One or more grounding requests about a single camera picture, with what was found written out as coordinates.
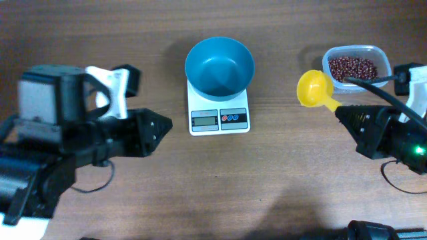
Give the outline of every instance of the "wood grain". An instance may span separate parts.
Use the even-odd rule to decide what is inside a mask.
[[[192,137],[183,65],[192,46],[216,35],[243,42],[256,61],[252,129]],[[32,65],[129,63],[144,72],[129,108],[173,119],[151,157],[112,159],[107,189],[64,193],[44,239],[271,239],[353,219],[427,227],[427,198],[391,188],[380,175],[384,159],[357,154],[333,114],[296,99],[300,75],[321,69],[331,47],[375,45],[391,65],[427,63],[426,39],[425,1],[3,1],[0,116],[17,111],[16,82]],[[369,93],[336,98],[384,103]],[[405,166],[387,172],[405,189],[427,189]],[[109,170],[77,174],[76,185],[90,189]]]

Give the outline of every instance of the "yellow cup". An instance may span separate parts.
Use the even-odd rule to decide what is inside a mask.
[[[296,95],[301,105],[306,107],[320,107],[325,105],[334,112],[342,104],[331,98],[334,94],[334,84],[332,80],[322,71],[310,70],[304,73],[298,86]]]

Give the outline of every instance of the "red beans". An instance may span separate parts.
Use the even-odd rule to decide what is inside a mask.
[[[345,77],[359,79],[378,78],[378,71],[371,60],[359,57],[339,57],[329,61],[331,74],[337,81],[343,83]]]

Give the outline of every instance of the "green led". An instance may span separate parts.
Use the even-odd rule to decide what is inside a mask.
[[[426,153],[426,150],[425,149],[423,149],[422,147],[420,147],[420,146],[417,146],[416,148],[415,148],[415,152],[417,153],[417,154],[419,154],[419,155],[424,155],[425,153]]]

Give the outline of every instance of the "clear plastic container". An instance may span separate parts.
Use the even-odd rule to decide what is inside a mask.
[[[325,53],[322,59],[323,72],[329,75],[332,78],[334,87],[343,90],[364,90],[363,88],[351,84],[351,83],[341,83],[334,79],[329,68],[329,60],[335,59],[337,57],[361,57],[364,59],[371,60],[377,68],[378,77],[387,77],[391,76],[392,69],[390,68],[390,63],[388,62],[386,54],[378,47],[370,45],[352,45],[352,46],[342,46],[334,47],[329,49]],[[382,87],[387,82],[375,83],[377,87]]]

